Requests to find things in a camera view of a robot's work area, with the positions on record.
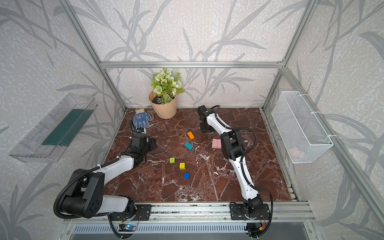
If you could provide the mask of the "long pink wood block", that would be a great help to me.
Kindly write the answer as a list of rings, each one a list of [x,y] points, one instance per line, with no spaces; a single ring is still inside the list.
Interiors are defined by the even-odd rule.
[[[218,149],[219,148],[218,140],[217,139],[213,139],[212,140],[212,148],[213,149]]]

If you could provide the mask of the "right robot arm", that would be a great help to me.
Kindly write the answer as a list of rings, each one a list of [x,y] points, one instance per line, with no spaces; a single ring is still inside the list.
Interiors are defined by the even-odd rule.
[[[263,203],[259,194],[262,190],[255,187],[246,164],[246,155],[255,148],[258,140],[257,135],[250,128],[230,127],[219,117],[217,113],[219,108],[219,105],[210,109],[207,109],[205,106],[198,107],[198,114],[201,120],[201,132],[206,133],[216,131],[220,135],[222,153],[233,166],[240,184],[244,212],[247,218],[255,219],[265,210],[268,213],[269,219],[271,219],[273,209],[267,210],[268,206]],[[254,144],[248,150],[244,147],[241,130],[249,131],[255,137]]]

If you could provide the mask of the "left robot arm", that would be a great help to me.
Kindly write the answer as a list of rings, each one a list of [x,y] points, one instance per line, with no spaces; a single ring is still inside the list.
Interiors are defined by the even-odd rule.
[[[115,160],[89,170],[77,169],[54,201],[54,214],[61,219],[101,217],[122,213],[133,217],[134,200],[104,194],[104,188],[114,178],[138,167],[149,152],[157,149],[156,140],[145,133],[135,134],[125,152]]]

